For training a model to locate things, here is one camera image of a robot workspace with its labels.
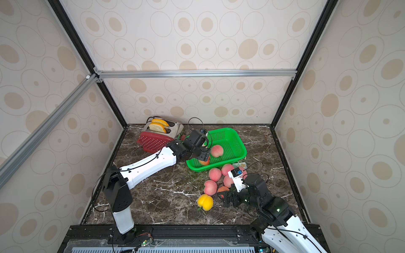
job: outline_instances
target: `black metal base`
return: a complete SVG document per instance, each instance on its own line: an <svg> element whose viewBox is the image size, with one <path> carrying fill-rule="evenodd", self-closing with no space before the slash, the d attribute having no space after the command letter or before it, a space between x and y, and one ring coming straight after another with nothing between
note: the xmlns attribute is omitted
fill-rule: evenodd
<svg viewBox="0 0 405 253"><path fill-rule="evenodd" d="M305 227L329 251L319 225L306 224ZM163 239L225 239L235 244L249 244L256 249L269 247L266 243L255 241L248 225L137 225L136 234L150 233L154 240ZM58 253L63 253L71 240L105 239L111 246L138 247L148 236L138 236L132 242L124 242L115 225L74 225L66 234Z"/></svg>

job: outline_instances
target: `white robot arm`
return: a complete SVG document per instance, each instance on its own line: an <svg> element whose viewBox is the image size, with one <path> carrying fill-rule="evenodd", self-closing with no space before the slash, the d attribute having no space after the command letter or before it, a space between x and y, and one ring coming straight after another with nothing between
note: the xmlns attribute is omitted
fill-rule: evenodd
<svg viewBox="0 0 405 253"><path fill-rule="evenodd" d="M158 153L159 152L156 152L155 154L150 155L147 158L144 158L136 163L119 168L120 170L122 170L122 172L120 172L122 177L127 180L126 184L129 190L131 190L139 182L158 172L159 170L176 164L176 156L173 155L173 150L171 150L170 148L163 147L159 155ZM139 165L142 166L133 170L129 170ZM113 211L113 216L115 219L115 223L117 224L117 228L121 234L125 234L134 227L134 220L132 219L129 205L124 210L118 212Z"/></svg>
<svg viewBox="0 0 405 253"><path fill-rule="evenodd" d="M217 195L224 196L225 206L232 202L234 206L245 203L257 208L258 219L252 224L257 237L280 253L326 253L287 202L271 195L259 175L248 175L242 180L242 171L238 168L228 175L234 184L230 191Z"/></svg>

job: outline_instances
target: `vent grille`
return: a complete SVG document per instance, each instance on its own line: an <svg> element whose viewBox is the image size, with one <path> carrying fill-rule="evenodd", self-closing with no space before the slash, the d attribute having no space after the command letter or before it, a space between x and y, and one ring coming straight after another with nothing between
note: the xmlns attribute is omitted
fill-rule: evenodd
<svg viewBox="0 0 405 253"><path fill-rule="evenodd" d="M114 247L116 253L132 247ZM113 253L111 247L73 247L72 253ZM255 253L254 247L142 247L138 253Z"/></svg>

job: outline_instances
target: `pink peach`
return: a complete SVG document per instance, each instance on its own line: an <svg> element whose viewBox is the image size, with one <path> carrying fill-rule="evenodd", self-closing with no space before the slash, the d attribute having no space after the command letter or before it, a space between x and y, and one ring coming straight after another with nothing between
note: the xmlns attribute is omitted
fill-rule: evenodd
<svg viewBox="0 0 405 253"><path fill-rule="evenodd" d="M226 187L230 188L232 184L233 184L232 178L230 178L228 175L226 175L224 178L224 185Z"/></svg>
<svg viewBox="0 0 405 253"><path fill-rule="evenodd" d="M211 148L211 154L213 157L220 157L224 154L224 149L220 145L215 145Z"/></svg>
<svg viewBox="0 0 405 253"><path fill-rule="evenodd" d="M209 176L209 179L216 182L221 178L222 173L221 173L220 169L212 168L212 169L209 170L208 176Z"/></svg>
<svg viewBox="0 0 405 253"><path fill-rule="evenodd" d="M233 165L232 164L225 164L224 166L222 166L222 175L227 176L228 172L233 170Z"/></svg>
<svg viewBox="0 0 405 253"><path fill-rule="evenodd" d="M214 181L207 180L207 181L205 181L204 185L205 185L205 188L204 188L205 194L212 196L217 192L218 186L217 186L217 183L215 183Z"/></svg>

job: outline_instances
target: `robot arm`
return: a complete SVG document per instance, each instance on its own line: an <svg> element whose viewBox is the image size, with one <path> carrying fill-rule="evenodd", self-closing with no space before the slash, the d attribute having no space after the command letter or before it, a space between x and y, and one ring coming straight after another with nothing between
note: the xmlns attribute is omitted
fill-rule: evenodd
<svg viewBox="0 0 405 253"><path fill-rule="evenodd" d="M115 165L107 168L102 185L113 217L121 234L134 227L130 205L132 196L130 190L139 182L161 169L176 164L181 159L197 158L207 161L210 149L204 146L208 141L206 130L193 130L184 141L173 140L167 143L159 152L133 164L117 168Z"/></svg>
<svg viewBox="0 0 405 253"><path fill-rule="evenodd" d="M242 172L236 168L228 173L234 184L230 191L219 192L224 196L225 206L242 203L257 208L258 218L252 223L254 236L278 252L326 253L325 249L308 232L288 203L272 196L265 181L257 174L242 179Z"/></svg>

